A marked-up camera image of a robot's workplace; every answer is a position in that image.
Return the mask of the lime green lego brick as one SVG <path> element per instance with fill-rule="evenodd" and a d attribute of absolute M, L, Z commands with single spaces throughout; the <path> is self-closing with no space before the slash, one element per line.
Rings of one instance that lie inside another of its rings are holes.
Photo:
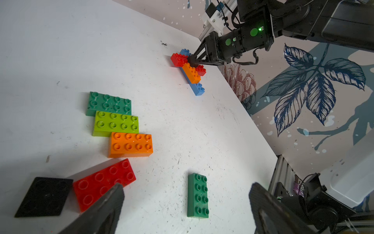
<path fill-rule="evenodd" d="M 103 111 L 96 111 L 94 137 L 110 137 L 115 133 L 139 133 L 137 116 L 122 115 Z"/>

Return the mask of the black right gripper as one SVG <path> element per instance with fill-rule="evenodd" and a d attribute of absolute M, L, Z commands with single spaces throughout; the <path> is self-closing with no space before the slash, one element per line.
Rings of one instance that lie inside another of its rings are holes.
<path fill-rule="evenodd" d="M 233 31 L 219 37 L 211 32 L 197 50 L 188 58 L 190 65 L 220 66 L 239 59 L 251 50 L 269 51 L 274 42 L 271 15 L 267 6 L 262 6 Z"/>

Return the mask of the dark green lego brick top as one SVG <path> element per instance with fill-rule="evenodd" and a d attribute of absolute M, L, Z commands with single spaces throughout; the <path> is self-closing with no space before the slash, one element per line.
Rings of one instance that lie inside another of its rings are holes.
<path fill-rule="evenodd" d="M 127 98 L 110 96 L 108 94 L 101 94 L 98 92 L 90 92 L 86 116 L 95 117 L 96 111 L 131 116 L 131 100 Z"/>

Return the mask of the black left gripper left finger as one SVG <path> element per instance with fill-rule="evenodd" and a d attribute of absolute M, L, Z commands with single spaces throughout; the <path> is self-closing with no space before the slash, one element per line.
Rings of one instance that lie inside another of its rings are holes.
<path fill-rule="evenodd" d="M 88 210 L 61 231 L 62 234 L 114 234 L 125 199 L 121 184 L 115 184 Z"/>

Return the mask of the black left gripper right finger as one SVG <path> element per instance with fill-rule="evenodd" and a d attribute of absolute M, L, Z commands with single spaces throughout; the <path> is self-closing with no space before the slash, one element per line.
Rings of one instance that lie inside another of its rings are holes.
<path fill-rule="evenodd" d="M 313 234 L 300 218 L 279 202 L 259 183 L 253 183 L 249 200 L 256 234 Z"/>

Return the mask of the black small lego brick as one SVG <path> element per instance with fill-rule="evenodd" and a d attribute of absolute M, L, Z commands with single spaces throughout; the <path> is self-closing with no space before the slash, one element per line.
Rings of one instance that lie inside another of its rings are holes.
<path fill-rule="evenodd" d="M 59 216 L 72 186 L 72 179 L 35 177 L 15 217 Z"/>

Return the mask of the blue lego brick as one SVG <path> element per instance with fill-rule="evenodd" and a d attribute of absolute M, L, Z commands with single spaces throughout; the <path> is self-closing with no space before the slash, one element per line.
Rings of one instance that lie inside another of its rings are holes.
<path fill-rule="evenodd" d="M 182 67 L 180 67 L 180 70 L 182 71 L 182 74 L 184 75 L 186 81 L 190 85 L 190 87 L 191 87 L 192 91 L 194 92 L 195 96 L 201 96 L 205 92 L 205 89 L 202 87 L 201 83 L 192 84 Z"/>
<path fill-rule="evenodd" d="M 190 53 L 190 51 L 188 49 L 182 49 L 180 51 L 180 54 L 184 55 L 184 56 L 187 56 L 187 57 L 191 56 L 191 53 Z"/>

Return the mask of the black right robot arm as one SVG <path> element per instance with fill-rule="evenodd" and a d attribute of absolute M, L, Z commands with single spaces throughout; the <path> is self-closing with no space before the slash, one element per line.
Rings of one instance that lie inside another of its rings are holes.
<path fill-rule="evenodd" d="M 360 1 L 238 1 L 234 30 L 211 32 L 189 57 L 193 66 L 223 65 L 247 51 L 269 50 L 280 36 L 373 51 L 374 7 Z"/>

